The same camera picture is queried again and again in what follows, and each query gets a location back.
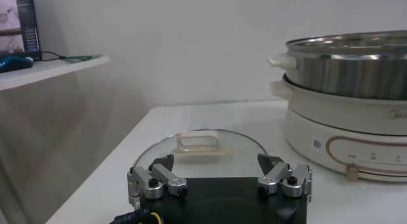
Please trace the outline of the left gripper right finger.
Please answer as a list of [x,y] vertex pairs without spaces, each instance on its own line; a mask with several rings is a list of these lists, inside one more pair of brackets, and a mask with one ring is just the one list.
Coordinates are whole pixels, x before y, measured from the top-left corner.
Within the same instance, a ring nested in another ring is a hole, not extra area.
[[269,197],[281,191],[291,198],[305,196],[312,201],[312,175],[309,165],[300,164],[291,167],[280,157],[258,154],[258,164],[263,175],[258,178],[258,190],[261,196]]

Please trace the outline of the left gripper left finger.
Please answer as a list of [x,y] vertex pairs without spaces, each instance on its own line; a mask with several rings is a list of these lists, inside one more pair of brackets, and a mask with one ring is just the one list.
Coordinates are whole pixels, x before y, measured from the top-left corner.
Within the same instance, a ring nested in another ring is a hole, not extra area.
[[172,172],[173,154],[156,158],[147,169],[133,166],[127,173],[128,201],[134,209],[141,209],[142,199],[159,200],[164,191],[173,197],[185,197],[188,194],[188,183],[185,178]]

